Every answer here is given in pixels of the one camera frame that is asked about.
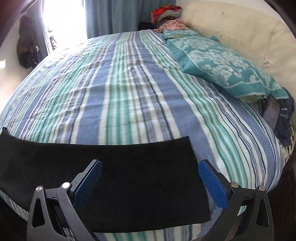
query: hanging clothes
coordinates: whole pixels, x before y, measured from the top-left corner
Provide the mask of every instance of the hanging clothes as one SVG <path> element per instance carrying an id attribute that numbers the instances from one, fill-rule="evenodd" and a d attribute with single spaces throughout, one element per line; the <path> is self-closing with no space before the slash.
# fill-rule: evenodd
<path id="1" fill-rule="evenodd" d="M 176 0 L 85 0 L 87 38 L 137 31 L 150 13 Z"/>
<path id="2" fill-rule="evenodd" d="M 35 68 L 39 64 L 39 47 L 34 43 L 32 21 L 24 15 L 20 18 L 19 40 L 17 42 L 17 56 L 21 66 L 26 69 Z"/>

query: blue curtain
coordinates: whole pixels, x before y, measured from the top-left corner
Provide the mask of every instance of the blue curtain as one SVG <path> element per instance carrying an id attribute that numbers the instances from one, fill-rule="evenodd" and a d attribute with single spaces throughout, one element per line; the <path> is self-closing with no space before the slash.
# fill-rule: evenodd
<path id="1" fill-rule="evenodd" d="M 87 37 L 136 31 L 150 13 L 176 0 L 85 0 Z"/>
<path id="2" fill-rule="evenodd" d="M 43 23 L 44 1 L 37 0 L 28 10 L 27 16 L 33 22 L 34 43 L 39 47 L 38 59 L 41 61 L 48 55 L 45 42 L 45 27 Z"/>

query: patterned fabric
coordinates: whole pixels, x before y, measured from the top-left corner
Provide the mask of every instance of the patterned fabric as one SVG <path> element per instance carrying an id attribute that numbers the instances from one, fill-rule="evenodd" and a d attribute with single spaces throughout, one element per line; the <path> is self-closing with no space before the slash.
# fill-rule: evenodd
<path id="1" fill-rule="evenodd" d="M 158 21 L 159 16 L 162 14 L 166 13 L 167 10 L 172 10 L 174 13 L 169 12 L 170 14 L 174 14 L 176 16 L 181 15 L 182 8 L 180 6 L 175 6 L 175 5 L 168 5 L 165 7 L 159 7 L 158 9 L 155 9 L 151 12 L 151 22 L 154 23 L 155 21 Z"/>
<path id="2" fill-rule="evenodd" d="M 159 17 L 157 17 L 155 21 L 160 22 L 161 20 L 167 17 L 179 18 L 181 16 L 181 13 L 182 9 L 179 9 L 178 11 L 166 10 L 163 14 L 159 15 Z"/>
<path id="3" fill-rule="evenodd" d="M 183 73 L 152 30 L 93 38 L 49 55 L 12 95 L 0 126 L 24 140 L 91 145 L 189 136 L 197 160 L 208 159 L 246 188 L 271 190 L 284 166 L 263 119 L 223 89 Z M 203 224 L 96 235 L 102 241 L 189 241 L 204 236 L 219 216 L 211 197 L 209 205 L 211 221 Z M 15 207 L 27 219 L 28 212 Z"/>
<path id="4" fill-rule="evenodd" d="M 195 31 L 193 31 L 192 29 L 168 30 L 166 28 L 163 30 L 163 34 L 161 34 L 161 37 L 164 40 L 191 37 L 191 36 L 201 36 L 201 35 Z"/>
<path id="5" fill-rule="evenodd" d="M 292 156 L 293 150 L 295 148 L 295 134 L 294 134 L 294 129 L 293 129 L 292 125 L 290 125 L 290 129 L 291 129 L 291 145 L 286 146 L 286 147 L 282 146 L 282 149 L 283 149 L 282 152 L 283 152 L 283 156 L 285 159 L 285 164 Z"/>
<path id="6" fill-rule="evenodd" d="M 266 72 L 229 47 L 201 35 L 167 42 L 182 71 L 223 87 L 248 103 L 267 98 L 287 99 L 283 88 Z"/>

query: blue and green striped bedspread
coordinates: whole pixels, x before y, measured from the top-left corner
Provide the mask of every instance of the blue and green striped bedspread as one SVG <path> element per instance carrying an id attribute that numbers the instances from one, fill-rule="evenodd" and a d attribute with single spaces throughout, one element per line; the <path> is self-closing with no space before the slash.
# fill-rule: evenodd
<path id="1" fill-rule="evenodd" d="M 183 73 L 152 30 L 93 38 L 49 55 L 14 92 L 0 126 L 24 140 L 90 145 L 189 136 L 198 160 L 208 159 L 246 188 L 271 190 L 284 166 L 281 146 L 262 118 L 213 84 Z M 27 211 L 0 195 L 27 219 Z M 209 199 L 207 223 L 97 235 L 101 241 L 189 241 L 205 235 L 221 212 Z"/>

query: wall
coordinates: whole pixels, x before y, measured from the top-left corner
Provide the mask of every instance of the wall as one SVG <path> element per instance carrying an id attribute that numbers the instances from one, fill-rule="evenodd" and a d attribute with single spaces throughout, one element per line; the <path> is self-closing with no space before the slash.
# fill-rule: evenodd
<path id="1" fill-rule="evenodd" d="M 264 0 L 177 0 L 176 5 L 185 8 L 190 2 L 226 2 L 236 4 L 239 6 L 256 9 L 284 22 L 280 15 L 274 11 Z"/>
<path id="2" fill-rule="evenodd" d="M 0 48 L 0 61 L 5 60 L 4 68 L 1 68 L 3 62 L 0 62 L 0 113 L 15 89 L 30 72 L 20 66 L 17 58 L 19 25 L 18 19 Z"/>

